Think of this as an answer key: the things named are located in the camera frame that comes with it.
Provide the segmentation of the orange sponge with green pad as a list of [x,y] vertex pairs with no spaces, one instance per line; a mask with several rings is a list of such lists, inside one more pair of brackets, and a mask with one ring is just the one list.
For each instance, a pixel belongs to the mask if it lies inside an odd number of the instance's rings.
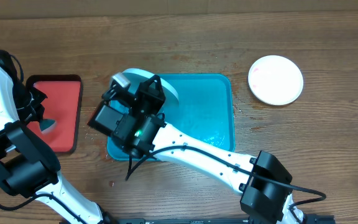
[[48,134],[55,128],[57,122],[54,119],[42,119],[39,122],[40,131],[42,134]]

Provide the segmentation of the light blue plate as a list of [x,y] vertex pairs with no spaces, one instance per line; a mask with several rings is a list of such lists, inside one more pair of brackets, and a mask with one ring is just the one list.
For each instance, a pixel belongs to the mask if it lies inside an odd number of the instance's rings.
[[[152,78],[155,74],[148,72],[139,68],[128,68],[122,72],[123,75],[130,81],[129,92],[135,93],[141,82],[144,82],[150,78]],[[178,106],[179,105],[179,97],[176,89],[165,81],[162,76],[160,76],[160,81],[163,87],[163,92],[166,97],[164,106]]]

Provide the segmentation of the white plate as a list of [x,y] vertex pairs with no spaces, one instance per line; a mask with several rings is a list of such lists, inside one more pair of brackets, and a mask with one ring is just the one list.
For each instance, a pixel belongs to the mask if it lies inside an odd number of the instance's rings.
[[304,86],[299,67],[286,57],[267,55],[256,60],[247,77],[253,95],[261,102],[284,106],[301,95]]

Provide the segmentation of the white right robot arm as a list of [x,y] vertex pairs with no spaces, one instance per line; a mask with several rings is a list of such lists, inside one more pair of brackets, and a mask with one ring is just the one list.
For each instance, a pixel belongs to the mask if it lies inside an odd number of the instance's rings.
[[293,201],[292,176],[275,156],[228,152],[183,133],[161,113],[179,103],[176,89],[158,75],[117,73],[88,124],[131,159],[174,162],[221,181],[241,196],[242,211],[262,223],[307,221]]

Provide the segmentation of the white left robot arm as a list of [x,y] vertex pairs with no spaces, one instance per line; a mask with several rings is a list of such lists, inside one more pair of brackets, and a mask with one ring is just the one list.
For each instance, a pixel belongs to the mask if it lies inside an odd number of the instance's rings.
[[36,200],[68,223],[112,223],[64,178],[56,154],[19,119],[13,87],[0,67],[0,209],[14,211]]

